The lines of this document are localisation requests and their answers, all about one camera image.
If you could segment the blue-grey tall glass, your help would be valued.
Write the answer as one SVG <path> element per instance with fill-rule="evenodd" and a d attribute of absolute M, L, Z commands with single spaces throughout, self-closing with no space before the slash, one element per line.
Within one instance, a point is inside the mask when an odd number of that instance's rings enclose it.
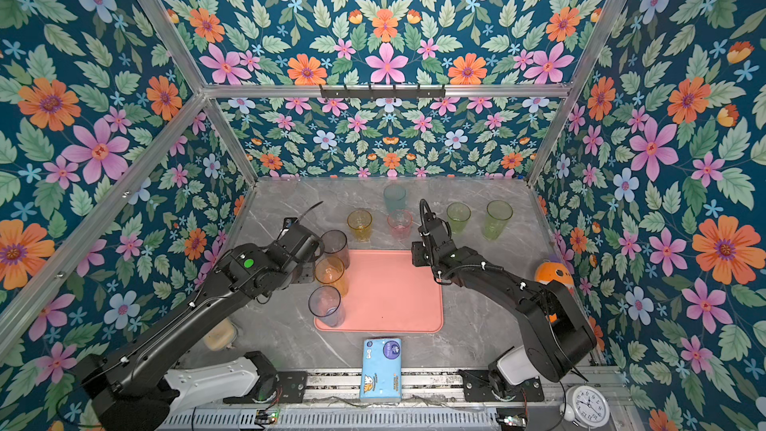
<path fill-rule="evenodd" d="M 340 327 L 345 321 L 342 295 L 338 289 L 330 285 L 317 287 L 311 293 L 308 308 L 316 319 L 331 328 Z"/>

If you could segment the amber tall glass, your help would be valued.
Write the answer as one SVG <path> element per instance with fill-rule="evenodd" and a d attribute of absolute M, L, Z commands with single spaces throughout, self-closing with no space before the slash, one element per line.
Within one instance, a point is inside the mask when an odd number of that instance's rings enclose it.
<path fill-rule="evenodd" d="M 345 265 L 338 257 L 323 257 L 315 263 L 314 278 L 321 284 L 337 289 L 342 297 L 348 293 Z"/>

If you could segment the dark grey tall glass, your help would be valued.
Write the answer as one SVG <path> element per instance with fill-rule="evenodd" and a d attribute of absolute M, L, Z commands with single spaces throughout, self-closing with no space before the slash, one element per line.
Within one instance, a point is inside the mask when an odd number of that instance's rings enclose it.
<path fill-rule="evenodd" d="M 348 248 L 348 239 L 344 231 L 331 229 L 321 236 L 324 254 L 327 257 L 336 257 L 343 263 L 345 269 L 350 267 L 350 255 Z"/>

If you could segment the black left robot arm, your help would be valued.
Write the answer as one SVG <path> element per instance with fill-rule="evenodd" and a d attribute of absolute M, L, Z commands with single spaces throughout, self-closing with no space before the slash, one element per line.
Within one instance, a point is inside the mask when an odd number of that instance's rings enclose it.
<path fill-rule="evenodd" d="M 73 369 L 106 430 L 155 430 L 181 400 L 168 372 L 206 334 L 258 297 L 285 289 L 322 254 L 320 237 L 286 219 L 268 245 L 245 243 L 223 253 L 203 284 L 146 332 L 108 355 L 91 354 Z"/>

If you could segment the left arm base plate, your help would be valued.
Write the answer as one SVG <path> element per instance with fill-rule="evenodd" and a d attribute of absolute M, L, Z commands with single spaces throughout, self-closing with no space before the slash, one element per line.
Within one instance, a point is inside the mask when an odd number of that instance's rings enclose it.
<path fill-rule="evenodd" d="M 299 404 L 307 389 L 306 371 L 277 371 L 266 381 L 259 381 L 245 396 L 227 397 L 225 404 Z"/>

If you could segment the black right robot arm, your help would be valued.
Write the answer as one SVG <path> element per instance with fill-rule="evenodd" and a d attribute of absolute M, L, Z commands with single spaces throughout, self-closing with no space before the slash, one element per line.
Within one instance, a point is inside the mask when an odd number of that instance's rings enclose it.
<path fill-rule="evenodd" d="M 596 335 L 563 283 L 524 279 L 470 247 L 457 247 L 450 225 L 425 199 L 419 202 L 419 215 L 420 239 L 411 247 L 414 267 L 429 267 L 438 285 L 481 293 L 518 323 L 522 344 L 491 363 L 492 383 L 519 386 L 537 377 L 559 382 L 596 349 Z"/>

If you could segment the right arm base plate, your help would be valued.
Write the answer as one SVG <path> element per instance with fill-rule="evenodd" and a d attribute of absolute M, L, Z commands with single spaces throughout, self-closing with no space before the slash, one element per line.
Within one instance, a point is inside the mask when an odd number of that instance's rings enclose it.
<path fill-rule="evenodd" d="M 459 369 L 463 380 L 464 398 L 468 402 L 543 402 L 540 379 L 534 378 L 512 385 L 496 370 Z"/>

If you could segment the pink plastic tray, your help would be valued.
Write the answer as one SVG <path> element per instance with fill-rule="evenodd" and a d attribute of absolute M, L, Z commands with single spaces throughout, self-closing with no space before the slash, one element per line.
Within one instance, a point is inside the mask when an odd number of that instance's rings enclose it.
<path fill-rule="evenodd" d="M 315 319 L 327 332 L 376 335 L 436 333 L 444 325 L 442 287 L 428 267 L 414 267 L 409 251 L 353 249 L 349 292 L 341 297 L 344 321 L 336 327 Z"/>

